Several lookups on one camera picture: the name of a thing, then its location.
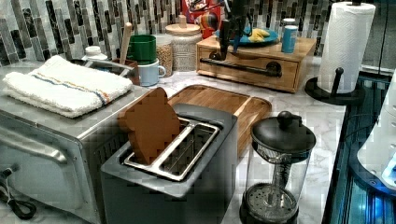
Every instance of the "marble countertop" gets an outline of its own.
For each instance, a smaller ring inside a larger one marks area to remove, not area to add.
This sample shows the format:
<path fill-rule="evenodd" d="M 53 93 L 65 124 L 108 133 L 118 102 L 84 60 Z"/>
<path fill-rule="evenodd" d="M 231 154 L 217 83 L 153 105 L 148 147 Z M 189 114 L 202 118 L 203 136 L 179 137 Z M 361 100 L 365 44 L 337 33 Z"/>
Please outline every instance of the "marble countertop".
<path fill-rule="evenodd" d="M 346 111 L 345 106 L 327 105 L 314 100 L 304 92 L 305 82 L 318 73 L 320 59 L 314 59 L 314 66 L 308 72 L 303 84 L 296 93 L 272 91 L 251 85 L 230 82 L 213 77 L 199 76 L 195 72 L 175 72 L 171 77 L 160 79 L 155 87 L 163 87 L 168 96 L 185 87 L 202 84 L 219 89 L 260 97 L 271 102 L 272 116 L 283 110 L 289 110 L 303 118 L 303 123 L 311 129 L 317 138 L 312 150 L 309 166 L 305 176 L 300 198 L 298 222 L 301 224 L 318 224 L 321 222 L 332 179 L 332 168 L 338 147 L 339 136 Z M 239 224 L 239 206 L 245 190 L 248 168 L 248 148 L 240 158 L 236 171 L 236 189 L 227 213 L 221 224 Z M 0 223 L 86 223 L 74 215 L 39 203 L 37 213 L 31 220 L 18 219 L 9 208 L 0 203 Z"/>

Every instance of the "french press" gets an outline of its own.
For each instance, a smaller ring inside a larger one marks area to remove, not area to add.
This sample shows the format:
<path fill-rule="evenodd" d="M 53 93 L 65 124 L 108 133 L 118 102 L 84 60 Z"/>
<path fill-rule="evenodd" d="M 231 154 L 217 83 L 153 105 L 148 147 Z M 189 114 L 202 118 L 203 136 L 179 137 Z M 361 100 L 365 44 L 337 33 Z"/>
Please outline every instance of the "french press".
<path fill-rule="evenodd" d="M 298 201 L 316 137 L 300 116 L 282 111 L 251 128 L 241 221 L 297 223 Z"/>

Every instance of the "blue cup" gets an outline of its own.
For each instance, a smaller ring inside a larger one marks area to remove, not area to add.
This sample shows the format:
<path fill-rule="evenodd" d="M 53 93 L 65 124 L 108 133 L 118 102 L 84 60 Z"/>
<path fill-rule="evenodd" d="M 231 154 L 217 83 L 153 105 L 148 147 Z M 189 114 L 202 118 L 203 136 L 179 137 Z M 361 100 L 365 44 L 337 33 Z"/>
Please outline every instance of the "blue cup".
<path fill-rule="evenodd" d="M 296 44 L 298 27 L 294 25 L 285 26 L 285 33 L 282 39 L 282 52 L 293 53 Z"/>
<path fill-rule="evenodd" d="M 156 59 L 155 63 L 137 65 L 140 76 L 140 86 L 153 86 L 160 81 L 160 77 L 165 76 L 160 75 L 159 69 L 163 70 L 164 74 L 166 74 L 166 69 L 163 66 L 160 66 L 159 63 L 160 61 Z"/>

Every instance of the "mug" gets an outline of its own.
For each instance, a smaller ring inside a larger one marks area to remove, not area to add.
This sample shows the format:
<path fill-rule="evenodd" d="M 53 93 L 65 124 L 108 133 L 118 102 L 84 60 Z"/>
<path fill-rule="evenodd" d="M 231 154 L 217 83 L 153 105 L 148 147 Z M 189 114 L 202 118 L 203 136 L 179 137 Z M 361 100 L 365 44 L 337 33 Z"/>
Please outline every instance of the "mug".
<path fill-rule="evenodd" d="M 156 38 L 154 35 L 132 35 L 129 40 L 127 59 L 139 64 L 155 63 L 157 59 Z"/>
<path fill-rule="evenodd" d="M 160 81 L 160 77 L 164 77 L 166 74 L 166 69 L 160 66 L 160 61 L 155 60 L 155 63 L 150 64 L 138 64 L 139 76 L 140 76 L 140 86 L 153 86 Z M 160 75 L 159 69 L 163 70 L 164 75 Z"/>

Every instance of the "dish towel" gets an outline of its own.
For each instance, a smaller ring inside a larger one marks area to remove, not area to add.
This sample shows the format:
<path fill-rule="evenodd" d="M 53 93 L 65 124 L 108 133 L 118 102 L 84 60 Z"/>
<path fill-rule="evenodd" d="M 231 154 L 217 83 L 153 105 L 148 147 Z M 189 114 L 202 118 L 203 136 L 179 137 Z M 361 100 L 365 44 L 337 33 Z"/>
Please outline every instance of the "dish towel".
<path fill-rule="evenodd" d="M 107 105 L 133 86 L 128 78 L 72 64 L 58 55 L 27 75 L 12 72 L 3 81 L 7 95 L 69 118 Z"/>

